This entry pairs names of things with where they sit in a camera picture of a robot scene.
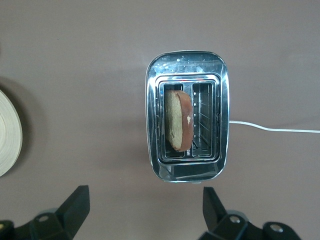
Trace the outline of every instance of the bread slice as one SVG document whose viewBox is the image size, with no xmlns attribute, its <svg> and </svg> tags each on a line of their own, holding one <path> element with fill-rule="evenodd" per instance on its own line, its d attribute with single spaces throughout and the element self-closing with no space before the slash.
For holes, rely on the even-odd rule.
<svg viewBox="0 0 320 240">
<path fill-rule="evenodd" d="M 181 90 L 164 92 L 165 139 L 174 150 L 191 148 L 194 137 L 194 110 L 190 96 Z"/>
</svg>

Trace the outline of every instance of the bread crust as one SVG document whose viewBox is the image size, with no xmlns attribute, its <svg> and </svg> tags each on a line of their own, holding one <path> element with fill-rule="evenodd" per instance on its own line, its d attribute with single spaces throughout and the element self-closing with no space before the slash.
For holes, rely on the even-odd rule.
<svg viewBox="0 0 320 240">
<path fill-rule="evenodd" d="M 182 112 L 182 143 L 180 148 L 174 149 L 184 152 L 191 148 L 194 138 L 194 109 L 191 98 L 186 92 L 182 90 L 170 91 L 173 91 L 178 96 Z"/>
</svg>

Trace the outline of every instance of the tape roll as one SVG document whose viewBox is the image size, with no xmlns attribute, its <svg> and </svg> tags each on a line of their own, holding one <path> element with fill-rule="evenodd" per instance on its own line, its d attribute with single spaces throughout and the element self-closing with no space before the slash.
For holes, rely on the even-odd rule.
<svg viewBox="0 0 320 240">
<path fill-rule="evenodd" d="M 18 113 L 0 90 L 0 177 L 17 161 L 22 147 L 22 127 Z"/>
</svg>

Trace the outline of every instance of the metal toaster body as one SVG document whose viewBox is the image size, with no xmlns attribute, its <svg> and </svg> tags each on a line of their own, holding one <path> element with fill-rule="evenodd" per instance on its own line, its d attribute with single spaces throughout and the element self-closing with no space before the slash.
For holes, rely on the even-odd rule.
<svg viewBox="0 0 320 240">
<path fill-rule="evenodd" d="M 167 90 L 189 94 L 193 106 L 192 147 L 175 151 L 165 136 Z M 146 128 L 154 173 L 167 182 L 202 182 L 225 167 L 229 134 L 227 66 L 212 52 L 176 51 L 156 57 L 146 73 Z"/>
</svg>

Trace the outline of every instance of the toaster top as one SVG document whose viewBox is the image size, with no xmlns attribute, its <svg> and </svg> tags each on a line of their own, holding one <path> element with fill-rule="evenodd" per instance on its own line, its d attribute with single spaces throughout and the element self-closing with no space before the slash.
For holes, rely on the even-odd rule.
<svg viewBox="0 0 320 240">
<path fill-rule="evenodd" d="M 192 147 L 175 151 L 165 137 L 167 90 L 189 94 L 193 106 Z M 225 62 L 208 51 L 157 56 L 146 72 L 146 128 L 154 173 L 167 182 L 202 182 L 224 168 L 229 135 L 229 81 Z"/>
</svg>

